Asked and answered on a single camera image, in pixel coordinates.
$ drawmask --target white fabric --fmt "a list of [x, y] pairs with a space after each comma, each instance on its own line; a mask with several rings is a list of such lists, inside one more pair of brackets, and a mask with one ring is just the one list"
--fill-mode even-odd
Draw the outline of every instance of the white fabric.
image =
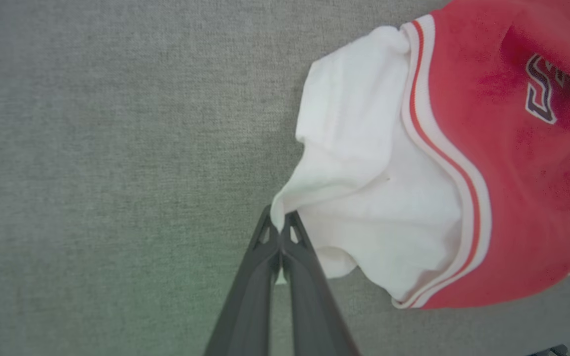
[[296, 127], [305, 151], [271, 211], [279, 229], [299, 211], [327, 277], [359, 265], [399, 301], [450, 264], [461, 223], [450, 176], [400, 120], [409, 52], [403, 32], [379, 27], [312, 65]]

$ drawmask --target gray tablecloth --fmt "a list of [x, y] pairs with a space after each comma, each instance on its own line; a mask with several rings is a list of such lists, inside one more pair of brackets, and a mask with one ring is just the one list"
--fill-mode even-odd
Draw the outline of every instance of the gray tablecloth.
[[[312, 61], [444, 4], [0, 0], [0, 355], [201, 353], [301, 154]], [[570, 338], [570, 279], [457, 311], [398, 311], [359, 271], [331, 288], [367, 356]], [[277, 356], [290, 311], [276, 287]]]

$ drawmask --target red stripe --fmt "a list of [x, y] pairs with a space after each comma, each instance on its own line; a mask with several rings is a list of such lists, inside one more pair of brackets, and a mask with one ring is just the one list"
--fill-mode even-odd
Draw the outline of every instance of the red stripe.
[[[415, 77], [413, 79], [412, 89], [410, 91], [410, 120], [412, 121], [412, 124], [415, 127], [415, 129], [416, 129], [418, 135], [421, 137], [421, 139], [424, 140], [424, 142], [428, 146], [430, 146], [431, 149], [433, 149], [435, 152], [437, 152], [437, 154], [439, 154], [439, 156], [441, 156], [450, 165], [452, 165], [452, 167], [454, 167], [454, 169], [456, 169], [461, 174], [461, 176], [463, 176], [463, 179], [466, 181], [466, 184], [468, 185], [468, 188], [470, 190], [470, 195], [472, 196], [472, 205], [475, 208], [474, 209], [475, 214], [473, 216], [473, 218], [474, 218], [474, 229], [473, 229], [472, 245], [470, 248], [470, 254], [468, 256], [468, 259], [466, 259], [466, 262], [463, 264], [463, 266], [461, 266], [461, 269], [459, 269], [456, 273], [454, 273], [454, 275], [452, 275], [451, 277], [446, 278], [445, 280], [440, 281], [439, 283], [435, 284], [434, 286], [426, 289], [424, 291], [424, 293], [425, 293], [426, 291], [429, 291], [430, 289], [441, 285], [442, 283], [450, 280], [451, 278], [456, 277], [457, 275], [459, 275], [459, 273], [463, 272], [463, 270], [466, 269], [468, 267], [468, 265], [472, 262], [472, 259], [474, 259], [478, 245], [479, 245], [478, 241], [479, 241], [479, 235], [480, 235], [480, 218], [479, 218], [478, 195], [476, 193], [475, 186], [473, 185], [472, 180], [470, 179], [470, 176], [466, 173], [466, 171], [464, 171], [461, 168], [461, 166], [459, 164], [457, 164], [457, 162], [454, 162], [452, 160], [452, 158], [448, 157], [448, 155], [443, 153], [443, 151], [441, 151], [441, 149], [439, 149], [432, 142], [432, 140], [430, 140], [430, 138], [426, 135], [426, 133], [421, 128], [419, 121], [417, 120], [417, 111], [416, 111], [416, 104], [415, 104], [415, 90], [416, 90], [416, 86], [417, 86], [417, 78], [419, 76], [419, 68], [421, 68], [421, 62], [422, 62], [422, 57], [423, 57], [424, 33], [423, 33], [423, 30], [421, 29], [421, 26], [419, 25], [419, 22], [417, 20], [414, 20], [412, 22], [412, 24], [415, 26], [415, 28], [417, 29], [417, 32], [419, 34], [419, 54], [418, 54], [418, 59], [417, 59], [417, 68], [415, 70]], [[409, 308], [412, 308], [412, 306], [414, 306], [414, 304], [417, 302], [419, 297], [421, 297], [421, 295], [419, 295], [417, 298], [415, 298], [415, 301], [410, 304]]]

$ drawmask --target clothing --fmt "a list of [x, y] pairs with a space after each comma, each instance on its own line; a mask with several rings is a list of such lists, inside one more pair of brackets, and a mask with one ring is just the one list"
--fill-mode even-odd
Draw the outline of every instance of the clothing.
[[298, 208], [328, 275], [350, 255], [401, 308], [484, 306], [569, 275], [570, 2], [455, 0], [393, 36], [409, 46], [347, 46], [310, 70], [275, 224]]

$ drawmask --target gray background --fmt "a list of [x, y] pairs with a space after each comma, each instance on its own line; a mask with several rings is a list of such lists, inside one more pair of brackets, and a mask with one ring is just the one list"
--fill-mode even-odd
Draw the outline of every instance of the gray background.
[[[0, 355], [196, 355], [301, 153], [308, 67], [444, 0], [0, 0]], [[570, 279], [398, 311], [331, 281], [363, 354], [524, 355], [570, 339]], [[273, 354], [292, 352], [276, 287]]]

